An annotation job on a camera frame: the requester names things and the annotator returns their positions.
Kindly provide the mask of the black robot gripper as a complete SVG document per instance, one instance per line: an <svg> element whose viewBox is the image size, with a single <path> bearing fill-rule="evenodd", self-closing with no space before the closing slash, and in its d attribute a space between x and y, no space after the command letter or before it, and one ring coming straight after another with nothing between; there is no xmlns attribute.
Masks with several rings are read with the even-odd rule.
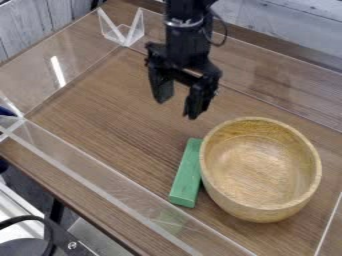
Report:
<svg viewBox="0 0 342 256"><path fill-rule="evenodd" d="M213 64L209 54L213 20L206 19L194 27L166 26L166 42L146 44L148 79L155 101L163 104L174 96L174 81L191 86L195 78L186 72L193 70L202 74L201 80L190 87L183 115L195 120L207 111L217 95L221 69Z"/></svg>

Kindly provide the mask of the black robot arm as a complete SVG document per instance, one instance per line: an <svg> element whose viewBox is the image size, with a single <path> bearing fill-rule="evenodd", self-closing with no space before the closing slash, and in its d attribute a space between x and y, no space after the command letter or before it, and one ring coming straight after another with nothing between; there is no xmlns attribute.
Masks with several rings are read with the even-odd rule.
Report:
<svg viewBox="0 0 342 256"><path fill-rule="evenodd" d="M218 0L166 0L166 43L147 42L148 79L154 98L174 96L174 82L190 88L183 115L190 120L207 111L218 90L221 69L210 61L213 4Z"/></svg>

